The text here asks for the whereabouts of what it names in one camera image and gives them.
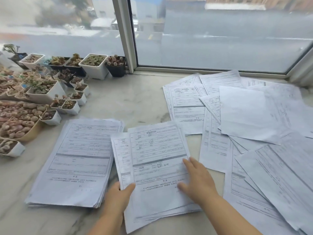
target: window pane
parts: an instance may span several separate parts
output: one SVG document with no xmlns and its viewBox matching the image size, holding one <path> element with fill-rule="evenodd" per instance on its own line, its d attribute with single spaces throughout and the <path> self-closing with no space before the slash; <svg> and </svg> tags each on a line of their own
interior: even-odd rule
<svg viewBox="0 0 313 235">
<path fill-rule="evenodd" d="M 131 8 L 139 65 L 284 73 L 313 40 L 313 0 L 131 0 Z"/>
<path fill-rule="evenodd" d="M 71 57 L 124 56 L 112 0 L 1 0 L 0 45 Z"/>
</svg>

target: forearm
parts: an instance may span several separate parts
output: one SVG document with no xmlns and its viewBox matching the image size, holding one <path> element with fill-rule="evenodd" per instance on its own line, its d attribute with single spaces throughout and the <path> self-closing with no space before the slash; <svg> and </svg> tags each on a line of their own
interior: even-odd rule
<svg viewBox="0 0 313 235">
<path fill-rule="evenodd" d="M 123 217 L 103 215 L 99 218 L 88 235 L 118 235 Z"/>
<path fill-rule="evenodd" d="M 201 207 L 218 235 L 262 235 L 221 196 L 208 199 Z"/>
</svg>

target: black pot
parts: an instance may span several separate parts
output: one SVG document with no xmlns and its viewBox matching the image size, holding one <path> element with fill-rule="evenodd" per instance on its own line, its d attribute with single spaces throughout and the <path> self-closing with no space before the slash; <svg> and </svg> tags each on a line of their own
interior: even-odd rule
<svg viewBox="0 0 313 235">
<path fill-rule="evenodd" d="M 70 81 L 74 78 L 74 76 L 76 75 L 76 73 L 73 72 L 73 71 L 71 71 L 71 73 L 72 73 L 72 76 L 71 76 L 70 78 L 66 79 L 66 80 L 65 80 L 65 79 L 61 79 L 60 76 L 59 76 L 59 78 L 61 79 L 61 81 L 62 81 L 66 86 L 73 88 L 73 86 L 70 84 Z"/>
<path fill-rule="evenodd" d="M 28 54 L 27 53 L 17 53 L 13 57 L 10 58 L 14 63 L 16 63 L 18 66 L 20 66 L 24 70 L 28 70 L 28 67 L 26 67 L 24 64 L 19 63 L 20 60 L 25 58 Z"/>
<path fill-rule="evenodd" d="M 69 63 L 70 60 L 68 60 L 65 65 L 64 69 L 69 69 L 70 71 L 76 72 L 76 76 L 85 77 L 86 72 L 84 71 L 83 67 L 74 67 L 74 66 L 67 66 L 67 63 Z"/>
<path fill-rule="evenodd" d="M 46 64 L 46 65 L 48 67 L 51 67 L 53 70 L 62 71 L 63 69 L 65 69 L 64 65 L 67 63 L 69 58 L 64 57 L 64 59 L 65 59 L 65 63 L 63 65 L 61 65 L 61 66 L 52 65 L 50 62 L 48 64 Z"/>
<path fill-rule="evenodd" d="M 111 73 L 112 77 L 123 77 L 125 75 L 126 60 L 125 60 L 125 57 L 123 58 L 124 58 L 123 66 L 114 66 L 114 65 L 108 66 L 107 64 L 105 65 L 108 71 Z"/>
</svg>

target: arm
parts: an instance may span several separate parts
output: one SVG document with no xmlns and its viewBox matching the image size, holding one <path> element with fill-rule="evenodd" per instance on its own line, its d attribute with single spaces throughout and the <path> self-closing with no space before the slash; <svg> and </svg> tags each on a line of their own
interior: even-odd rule
<svg viewBox="0 0 313 235">
<path fill-rule="evenodd" d="M 118 235 L 123 222 L 123 212 L 134 189 L 135 183 L 124 190 L 120 190 L 119 182 L 112 185 L 105 194 L 102 215 L 88 235 Z"/>
<path fill-rule="evenodd" d="M 183 162 L 190 183 L 179 183 L 178 188 L 200 205 L 218 235 L 262 235 L 217 193 L 213 178 L 201 163 L 194 158 Z"/>
</svg>

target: marble surface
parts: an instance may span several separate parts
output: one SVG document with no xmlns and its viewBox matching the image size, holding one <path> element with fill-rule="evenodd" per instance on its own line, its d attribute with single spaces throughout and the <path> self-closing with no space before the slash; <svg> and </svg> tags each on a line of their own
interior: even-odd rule
<svg viewBox="0 0 313 235">
<path fill-rule="evenodd" d="M 90 79 L 92 95 L 79 116 L 123 120 L 127 128 L 170 121 L 162 86 L 177 77 L 126 75 L 104 81 Z M 311 95 L 303 93 L 307 103 Z M 98 219 L 102 208 L 27 207 L 24 200 L 47 160 L 65 120 L 59 126 L 46 126 L 26 144 L 20 158 L 0 158 L 0 234 L 6 235 L 83 235 Z M 201 135 L 187 136 L 190 154 L 199 158 Z M 223 193 L 224 174 L 210 170 L 219 194 Z M 109 183 L 118 180 L 113 164 Z M 121 234 L 125 233 L 122 225 Z M 162 218 L 133 234 L 216 234 L 204 213 Z"/>
</svg>

